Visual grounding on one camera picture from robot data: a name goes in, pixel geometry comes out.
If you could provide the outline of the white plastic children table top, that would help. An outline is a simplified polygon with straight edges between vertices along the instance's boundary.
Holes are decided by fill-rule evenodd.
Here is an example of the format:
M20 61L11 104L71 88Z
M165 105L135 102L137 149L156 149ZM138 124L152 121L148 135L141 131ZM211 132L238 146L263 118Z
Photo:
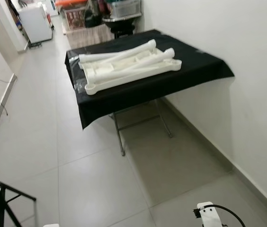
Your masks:
M121 52L80 54L79 67L84 72L88 95L127 84L136 80L181 69L182 61L175 59L175 51L161 51L155 39Z

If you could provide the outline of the black table cloth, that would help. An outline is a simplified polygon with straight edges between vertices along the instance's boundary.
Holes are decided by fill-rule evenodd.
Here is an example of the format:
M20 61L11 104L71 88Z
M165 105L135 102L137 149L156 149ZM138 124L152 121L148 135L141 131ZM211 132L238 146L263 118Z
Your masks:
M83 88L76 87L78 82L84 80L84 72L79 67L79 61L74 59L77 55L125 51L138 47L151 39L155 39L157 48L161 51L168 48L175 50L175 59L182 61L180 70L169 71L114 88L104 89L94 95L87 95ZM132 36L119 37L105 43L68 50L65 53L64 64L67 74L69 74L71 86L75 91L82 129L105 115L212 80L234 76L227 63L222 59L201 52L195 47L156 29L135 33Z

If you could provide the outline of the black round stool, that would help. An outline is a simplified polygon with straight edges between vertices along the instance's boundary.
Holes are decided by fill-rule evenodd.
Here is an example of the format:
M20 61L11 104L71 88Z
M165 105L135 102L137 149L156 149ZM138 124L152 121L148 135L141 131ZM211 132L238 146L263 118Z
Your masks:
M132 23L111 22L107 26L110 28L110 32L114 35L115 39L122 36L131 36L135 31L135 26Z

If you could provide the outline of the clear plastic storage box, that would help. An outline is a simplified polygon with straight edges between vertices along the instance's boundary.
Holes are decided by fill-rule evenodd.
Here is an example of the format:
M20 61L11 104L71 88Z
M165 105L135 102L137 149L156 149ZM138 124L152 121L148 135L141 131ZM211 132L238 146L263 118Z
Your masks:
M106 0L111 18L128 17L141 12L142 0Z

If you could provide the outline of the clear plastic wrap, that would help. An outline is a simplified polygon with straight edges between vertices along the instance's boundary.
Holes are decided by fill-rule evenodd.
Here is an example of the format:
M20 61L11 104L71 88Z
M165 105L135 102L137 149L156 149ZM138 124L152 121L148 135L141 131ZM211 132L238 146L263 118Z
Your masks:
M71 76L71 84L76 94L86 94L85 86L87 84L86 77L73 75Z

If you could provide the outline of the pink cloth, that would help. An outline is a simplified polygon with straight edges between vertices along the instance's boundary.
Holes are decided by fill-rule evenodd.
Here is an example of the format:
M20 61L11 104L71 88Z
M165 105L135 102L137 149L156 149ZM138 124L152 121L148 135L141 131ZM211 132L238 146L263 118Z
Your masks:
M75 30L63 30L71 48L87 47L89 45L105 43L113 40L114 34L105 24L91 28L80 28Z

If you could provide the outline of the black bag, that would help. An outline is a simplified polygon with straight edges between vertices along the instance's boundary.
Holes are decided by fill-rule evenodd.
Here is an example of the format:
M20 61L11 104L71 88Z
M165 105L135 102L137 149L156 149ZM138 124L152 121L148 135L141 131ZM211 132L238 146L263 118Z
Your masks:
M84 24L86 28L99 26L103 23L102 19L109 14L106 0L88 0L84 11Z

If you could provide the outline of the printed cardboard box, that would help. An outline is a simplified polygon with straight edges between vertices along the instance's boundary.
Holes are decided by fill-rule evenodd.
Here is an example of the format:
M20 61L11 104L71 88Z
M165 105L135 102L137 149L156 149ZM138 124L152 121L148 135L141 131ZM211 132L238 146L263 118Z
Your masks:
M62 15L66 19L69 30L77 30L85 28L85 10L86 7L63 9Z

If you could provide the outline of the orange tray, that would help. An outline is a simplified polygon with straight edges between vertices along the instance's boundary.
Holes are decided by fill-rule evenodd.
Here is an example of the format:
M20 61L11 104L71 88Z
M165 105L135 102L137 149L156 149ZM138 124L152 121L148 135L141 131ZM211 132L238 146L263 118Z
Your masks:
M58 8L72 8L72 7L83 7L86 6L88 0L55 0L55 5Z

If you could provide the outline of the white fridge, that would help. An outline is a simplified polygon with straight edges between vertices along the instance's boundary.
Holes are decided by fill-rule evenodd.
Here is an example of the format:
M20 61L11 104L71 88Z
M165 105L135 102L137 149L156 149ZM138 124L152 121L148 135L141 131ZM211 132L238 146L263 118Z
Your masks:
M53 28L51 17L45 11L42 2L27 4L18 9L19 20L31 44L52 40Z

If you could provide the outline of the metal folding table frame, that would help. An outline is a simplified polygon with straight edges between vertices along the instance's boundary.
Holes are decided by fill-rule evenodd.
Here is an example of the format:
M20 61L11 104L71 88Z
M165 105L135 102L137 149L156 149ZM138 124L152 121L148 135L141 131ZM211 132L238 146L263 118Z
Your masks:
M164 131L166 132L166 135L168 136L168 138L173 138L173 133L172 133L171 129L168 127L168 125L166 123L166 120L165 120L165 117L162 114L160 102L161 102L161 99L158 98L158 99L154 99L153 101L149 101L149 102L145 102L145 103L142 103L142 104L133 105L133 106L127 107L125 109L119 110L117 112L112 112L112 113L109 114L109 117L114 121L114 126L116 128L118 143L120 145L120 153L121 153L121 155L123 157L125 157L126 151L125 151L124 142L123 142L123 139L122 139L122 136L121 136L121 132L126 130L126 129L129 129L129 128L132 128L132 127L136 127L138 125L153 121L155 119L160 119L160 121L162 123L162 126L164 128ZM133 122L133 123L130 123L130 124L127 124L125 126L120 127L120 124L119 124L119 121L118 121L118 115L119 114L126 114L128 112L140 109L144 105L149 105L150 103L154 103L154 108L155 108L155 112L156 112L155 115L151 115L151 116L145 117L142 120L139 120L139 121L136 121L136 122Z

